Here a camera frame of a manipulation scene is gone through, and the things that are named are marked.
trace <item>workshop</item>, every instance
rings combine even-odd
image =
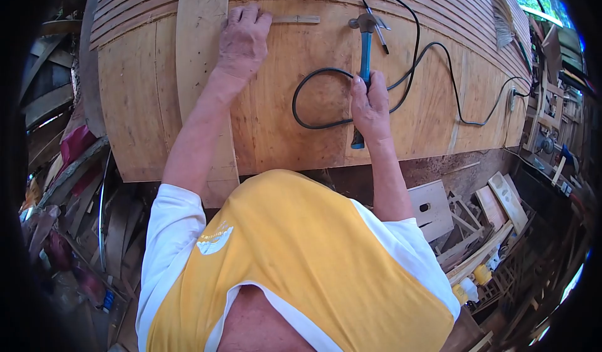
[[[98,352],[544,345],[601,184],[568,11],[57,0],[15,180],[53,327]]]

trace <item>man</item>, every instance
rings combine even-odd
[[[351,112],[372,159],[374,209],[290,171],[252,177],[205,225],[199,194],[232,100],[267,56],[272,16],[236,7],[152,206],[140,351],[438,351],[459,303],[412,214],[381,72]]]

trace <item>right hand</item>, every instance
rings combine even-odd
[[[370,89],[358,75],[351,81],[351,116],[355,127],[368,144],[377,144],[391,138],[389,124],[389,93],[385,76],[380,71],[370,71]]]

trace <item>black electrical cord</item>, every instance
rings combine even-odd
[[[406,91],[403,93],[403,96],[402,96],[401,100],[399,100],[399,102],[391,110],[389,110],[389,113],[393,113],[395,110],[399,109],[399,107],[403,104],[403,101],[406,100],[406,97],[408,96],[408,93],[410,92],[410,87],[412,86],[412,80],[414,79],[414,70],[416,69],[416,66],[418,65],[418,63],[420,62],[420,60],[422,60],[422,57],[425,55],[426,51],[430,47],[432,47],[434,45],[439,45],[439,46],[443,47],[443,50],[446,52],[447,62],[448,62],[449,69],[450,69],[451,84],[453,85],[454,93],[455,93],[455,96],[456,96],[457,113],[458,113],[458,115],[460,117],[460,121],[463,122],[463,123],[465,123],[465,124],[478,125],[478,126],[485,125],[489,121],[490,117],[493,115],[493,112],[495,111],[495,108],[497,107],[497,105],[500,103],[500,96],[501,96],[502,90],[504,89],[504,87],[506,86],[506,84],[508,84],[511,80],[522,79],[525,82],[529,83],[529,81],[527,79],[525,79],[523,77],[520,77],[520,76],[510,77],[501,86],[500,94],[497,97],[495,105],[491,109],[491,112],[489,113],[489,115],[487,115],[487,118],[485,119],[484,122],[465,121],[464,118],[462,117],[462,110],[461,110],[461,107],[460,107],[460,99],[459,99],[459,97],[457,95],[456,80],[455,80],[455,77],[453,75],[452,59],[450,57],[449,51],[447,51],[447,48],[443,44],[441,44],[440,42],[433,41],[430,44],[426,45],[425,48],[422,49],[422,52],[420,53],[420,55],[418,56],[418,46],[420,44],[420,23],[418,22],[418,17],[414,13],[414,11],[410,7],[408,7],[407,4],[405,4],[401,0],[395,0],[395,1],[398,2],[399,4],[401,4],[403,7],[405,7],[408,11],[410,11],[410,13],[412,14],[412,17],[414,17],[414,21],[416,23],[416,45],[414,47],[414,58],[412,60],[412,68],[410,68],[410,70],[404,76],[402,76],[401,79],[397,80],[393,85],[390,85],[390,86],[387,87],[387,91],[390,91],[393,88],[395,88],[396,86],[398,86],[401,83],[403,83],[403,81],[406,80],[408,78],[408,76],[410,77],[410,79],[408,81],[408,86],[406,87]],[[318,74],[321,74],[323,72],[337,72],[339,74],[343,74],[345,76],[353,78],[353,75],[351,75],[349,72],[347,72],[345,70],[341,70],[340,68],[324,67],[324,68],[320,68],[320,70],[313,71],[312,73],[310,73],[309,75],[307,75],[299,83],[299,85],[297,86],[297,89],[295,89],[295,93],[293,94],[293,116],[295,117],[295,120],[297,121],[297,123],[299,123],[301,126],[303,126],[306,129],[310,129],[310,130],[327,129],[329,127],[334,127],[334,126],[338,126],[338,125],[341,125],[341,124],[350,123],[350,122],[353,121],[353,118],[347,118],[345,120],[340,120],[340,121],[331,122],[331,123],[322,124],[322,125],[311,125],[311,124],[307,124],[307,123],[303,122],[301,120],[301,118],[299,118],[299,115],[297,114],[297,96],[298,96],[299,92],[301,91],[301,88],[303,88],[303,86],[305,85],[305,83],[310,78],[312,78],[312,77],[314,77],[314,76],[316,76]],[[526,97],[526,96],[528,96],[530,94],[531,87],[532,87],[532,85],[529,85],[529,92],[527,94],[521,94],[521,93],[518,93],[517,91],[514,91],[514,95],[521,96],[521,97]]]

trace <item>claw hammer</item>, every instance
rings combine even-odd
[[[349,20],[349,26],[352,29],[359,29],[362,34],[362,62],[359,69],[359,77],[366,83],[366,90],[370,89],[370,48],[372,47],[372,33],[374,27],[381,27],[386,29],[387,26],[382,19],[372,13],[363,13],[358,16],[357,19]],[[357,130],[353,131],[353,141],[351,142],[351,148],[358,150],[364,148],[364,137]]]

